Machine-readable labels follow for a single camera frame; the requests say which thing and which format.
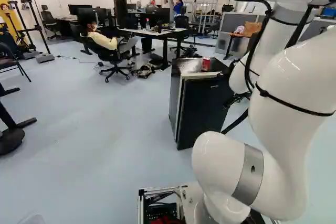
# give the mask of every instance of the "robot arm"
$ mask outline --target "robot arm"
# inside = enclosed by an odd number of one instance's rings
[[[286,9],[278,13],[288,15],[307,4],[333,0],[271,1],[288,1],[278,3],[279,10]],[[251,68],[260,77],[251,77],[257,84],[248,110],[266,151],[216,132],[202,134],[194,145],[194,172],[205,207],[218,223],[241,223],[250,208],[272,219],[299,218],[308,197],[310,142],[336,108],[336,60],[331,56],[336,51],[336,28],[283,50],[293,28],[277,28],[272,22],[252,59]],[[246,91],[243,64],[235,67],[229,84],[237,93]]]
[[[275,1],[276,5],[273,8],[273,16],[269,21],[264,34],[256,48],[253,56],[253,60],[250,65],[250,78],[252,83],[255,83],[260,76],[261,71],[271,60],[271,58],[277,53],[281,52],[287,44],[290,36],[294,32],[301,17],[304,15],[304,11],[307,5],[323,6],[333,0],[269,0]],[[307,22],[309,23],[314,18],[314,10]],[[285,23],[279,23],[276,20],[285,21]],[[245,85],[245,63],[247,55],[244,56],[234,69],[229,85],[235,93],[244,93],[247,91]]]
[[[263,70],[257,84],[261,90],[316,113],[301,112],[254,90],[249,118],[266,152],[215,132],[197,139],[193,168],[217,222],[228,212],[234,215],[229,219],[241,215],[244,220],[247,206],[278,220],[293,220],[304,212],[310,142],[336,108],[336,59],[330,55],[336,51],[335,38],[336,29],[330,29],[279,53]],[[233,202],[239,210],[227,211]],[[227,218],[227,223],[242,221]]]

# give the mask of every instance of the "yellow shirt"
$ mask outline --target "yellow shirt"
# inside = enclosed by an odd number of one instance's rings
[[[88,37],[93,39],[93,41],[99,46],[105,47],[109,50],[116,50],[118,45],[116,38],[109,39],[103,34],[97,33],[95,31],[88,32]]]

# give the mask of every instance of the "black cabinet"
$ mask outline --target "black cabinet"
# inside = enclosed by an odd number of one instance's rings
[[[228,67],[211,59],[208,72],[201,71],[202,59],[174,59],[172,62],[169,117],[178,150],[193,147],[206,131],[219,132],[232,99]]]

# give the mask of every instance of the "office chair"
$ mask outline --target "office chair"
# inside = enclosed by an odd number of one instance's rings
[[[28,81],[31,82],[31,79],[29,78],[29,76],[27,75],[23,67],[20,65],[20,63],[18,62],[17,58],[11,51],[10,47],[7,46],[5,43],[0,42],[0,70],[5,69],[4,71],[0,73],[11,71],[16,68],[20,70],[20,73],[22,76],[25,75]]]
[[[185,29],[188,29],[188,34],[183,38],[183,39],[188,39],[190,35],[195,35],[194,33],[194,30],[189,26],[189,17],[187,16],[177,16],[175,18],[175,27],[176,28],[185,28]],[[194,37],[194,50],[196,51],[196,38],[195,36]],[[172,49],[175,49],[177,47],[170,47],[169,50],[171,51]],[[182,47],[181,46],[181,50],[183,51],[187,51],[188,48],[186,47]]]
[[[57,31],[60,31],[57,21],[54,19],[54,17],[52,16],[51,12],[47,11],[48,10],[48,6],[47,5],[41,5],[42,7],[42,24],[43,26],[52,31],[54,33],[54,35],[47,37],[48,40],[54,39],[54,38],[61,38],[62,36],[56,34]]]
[[[86,46],[85,42],[83,41],[83,38],[80,36],[81,26],[70,23],[70,29],[73,37],[75,38],[75,41],[83,43],[84,50],[82,49],[81,52],[83,54],[92,55],[92,53],[90,53],[88,47]]]
[[[83,42],[86,44],[86,46],[91,49],[93,52],[95,52],[98,55],[98,58],[102,61],[108,61],[111,64],[114,65],[113,68],[100,70],[100,74],[103,72],[110,72],[108,76],[105,78],[105,82],[109,82],[109,78],[114,73],[121,73],[124,76],[126,76],[126,79],[130,79],[130,75],[123,72],[123,70],[130,70],[130,67],[118,67],[118,64],[121,63],[123,60],[129,60],[131,59],[131,56],[128,55],[128,51],[124,53],[120,53],[119,46],[117,47],[117,50],[109,50],[105,47],[102,47],[98,44],[96,44],[93,39],[88,37],[82,37]]]

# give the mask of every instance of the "red soda can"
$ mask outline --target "red soda can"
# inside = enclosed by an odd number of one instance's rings
[[[210,69],[210,58],[202,59],[202,71],[209,71]]]

